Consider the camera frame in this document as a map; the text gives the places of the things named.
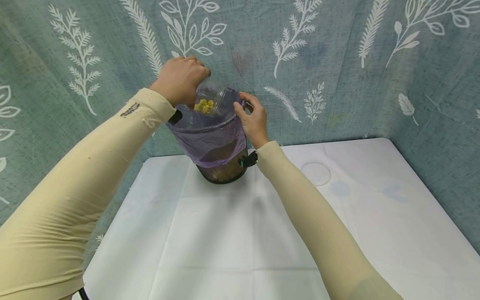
hand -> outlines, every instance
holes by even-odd
[[[173,107],[185,104],[193,109],[197,87],[210,75],[210,69],[194,55],[179,56],[165,63],[150,89],[165,97]]]
[[[267,137],[267,112],[257,97],[240,92],[240,98],[248,102],[246,107],[250,111],[250,115],[243,110],[238,102],[233,103],[235,113],[241,120],[245,135],[255,149],[258,149],[270,141]]]

sleeve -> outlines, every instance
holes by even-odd
[[[142,145],[174,113],[144,88],[45,176],[0,228],[0,300],[57,300],[83,287],[96,222]]]
[[[330,204],[277,142],[257,150],[258,167],[277,191],[318,266],[332,300],[401,300],[378,274]]]

blue stain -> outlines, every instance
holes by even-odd
[[[346,182],[337,180],[330,184],[330,192],[337,197],[343,198],[350,196],[352,190]]]
[[[307,70],[316,69],[327,52],[327,45],[324,42],[308,43],[298,48],[299,58],[305,63]]]
[[[399,185],[390,185],[383,189],[382,194],[390,199],[393,199],[400,203],[407,203],[407,199],[403,196],[400,196],[398,193],[401,191],[401,187]]]

curtain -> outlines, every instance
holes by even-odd
[[[0,224],[163,63],[194,54],[258,96],[281,145],[391,139],[479,252],[479,12],[480,0],[3,1]],[[85,265],[142,163],[177,154],[165,127],[145,144]],[[410,201],[394,182],[381,192]]]

clear plastic container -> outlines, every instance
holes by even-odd
[[[208,113],[202,112],[201,110],[198,110],[197,112],[209,117],[213,117],[218,113],[222,113],[220,108],[222,107],[222,101],[227,94],[229,97],[236,96],[230,95],[231,92],[229,88],[226,88],[211,79],[207,79],[205,82],[200,84],[197,89],[197,99],[195,101],[195,104],[199,105],[202,100],[205,100],[205,102],[213,101],[213,106],[209,108]]]

